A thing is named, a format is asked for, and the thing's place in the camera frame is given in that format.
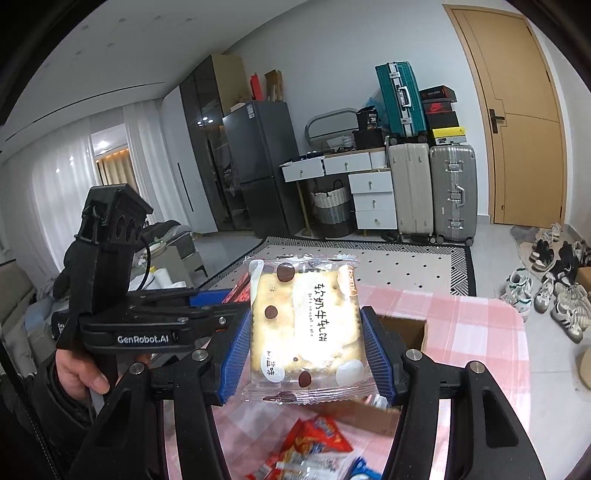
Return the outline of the person's left hand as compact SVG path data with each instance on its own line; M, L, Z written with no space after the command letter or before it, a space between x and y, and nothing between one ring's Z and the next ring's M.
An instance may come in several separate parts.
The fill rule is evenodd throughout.
M76 401L85 401L90 391L105 395L111 389L107 377L93 360L81 353L57 349L55 366L63 390Z

